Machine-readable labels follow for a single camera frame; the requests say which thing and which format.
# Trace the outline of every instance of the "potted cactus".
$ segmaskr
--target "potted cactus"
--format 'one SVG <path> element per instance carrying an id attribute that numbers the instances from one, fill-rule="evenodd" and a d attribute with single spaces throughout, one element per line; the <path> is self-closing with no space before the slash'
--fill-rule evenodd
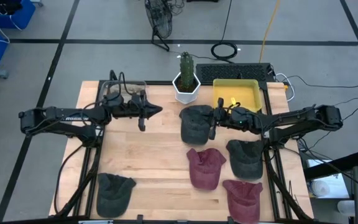
<path id="1" fill-rule="evenodd" d="M 183 104 L 195 101 L 200 81 L 194 74 L 194 61 L 188 52 L 183 52 L 180 57 L 180 72 L 172 81 L 175 87 L 175 98 Z"/>

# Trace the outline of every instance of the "yellow tray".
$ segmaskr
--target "yellow tray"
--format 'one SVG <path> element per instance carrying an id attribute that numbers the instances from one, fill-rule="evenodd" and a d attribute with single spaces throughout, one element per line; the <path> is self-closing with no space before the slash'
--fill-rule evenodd
<path id="1" fill-rule="evenodd" d="M 218 106 L 219 97 L 223 98 L 224 107 L 232 105 L 234 100 L 252 112 L 262 108 L 257 80 L 215 79 L 213 90 L 214 108 Z"/>

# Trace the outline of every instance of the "black keyboard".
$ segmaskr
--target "black keyboard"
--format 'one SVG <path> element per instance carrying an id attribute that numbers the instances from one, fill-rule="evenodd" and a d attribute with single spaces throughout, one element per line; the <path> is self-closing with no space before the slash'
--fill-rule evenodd
<path id="1" fill-rule="evenodd" d="M 258 82 L 274 82 L 273 67 L 269 63 L 215 63 L 197 64 L 197 77 L 202 82 L 216 78 L 246 78 Z"/>

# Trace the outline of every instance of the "white pot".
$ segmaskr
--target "white pot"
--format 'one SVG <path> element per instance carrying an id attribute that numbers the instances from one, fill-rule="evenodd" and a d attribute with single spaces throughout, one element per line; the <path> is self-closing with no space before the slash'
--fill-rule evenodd
<path id="1" fill-rule="evenodd" d="M 173 85 L 173 87 L 175 87 L 175 90 L 176 90 L 175 98 L 177 99 L 177 101 L 179 101 L 180 103 L 183 103 L 184 105 L 191 103 L 197 99 L 198 90 L 200 89 L 201 83 L 198 80 L 196 74 L 193 73 L 193 75 L 194 75 L 195 80 L 197 81 L 197 86 L 192 93 L 182 93 L 178 90 L 175 82 L 178 79 L 178 77 L 180 76 L 180 72 L 172 81 L 172 85 Z"/>

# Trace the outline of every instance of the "gray floor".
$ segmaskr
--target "gray floor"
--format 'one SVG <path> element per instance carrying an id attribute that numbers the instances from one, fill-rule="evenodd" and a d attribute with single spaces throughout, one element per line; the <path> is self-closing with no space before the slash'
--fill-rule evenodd
<path id="1" fill-rule="evenodd" d="M 358 1 L 346 2 L 358 25 Z M 73 3 L 44 0 L 45 6 L 37 7 L 26 30 L 8 30 L 7 34 L 13 39 L 59 39 Z M 233 0 L 225 38 L 262 40 L 274 4 Z M 228 0 L 187 3 L 183 13 L 173 18 L 169 39 L 220 39 L 228 5 Z M 149 39 L 150 33 L 143 1 L 80 0 L 68 39 L 136 40 Z M 282 0 L 268 40 L 357 41 L 339 0 Z M 241 51 L 234 62 L 258 61 L 259 45 L 238 47 Z M 171 48 L 210 56 L 207 44 L 175 44 Z M 7 80 L 0 80 L 0 202 L 24 139 L 17 114 L 35 107 L 56 49 L 57 44 L 11 44 L 0 64 L 10 73 Z M 276 73 L 299 75 L 310 84 L 358 84 L 358 46 L 268 45 L 263 61 L 272 63 Z M 198 58 L 195 62 L 216 63 Z M 150 44 L 65 44 L 44 106 L 74 107 L 81 82 L 106 79 L 110 69 L 125 72 L 128 80 L 172 80 L 179 71 L 179 59 Z M 296 78 L 291 82 L 296 91 L 291 110 L 358 96 L 358 89 L 312 88 Z M 358 107 L 358 100 L 338 107 L 345 117 Z M 311 133 L 306 140 L 314 144 L 323 134 Z M 66 141 L 52 134 L 33 138 L 5 221 L 47 217 Z M 358 112 L 315 150 L 332 158 L 358 152 Z M 332 201 L 314 200 L 313 210 L 322 221 L 347 223 L 346 217 L 335 212 Z"/>

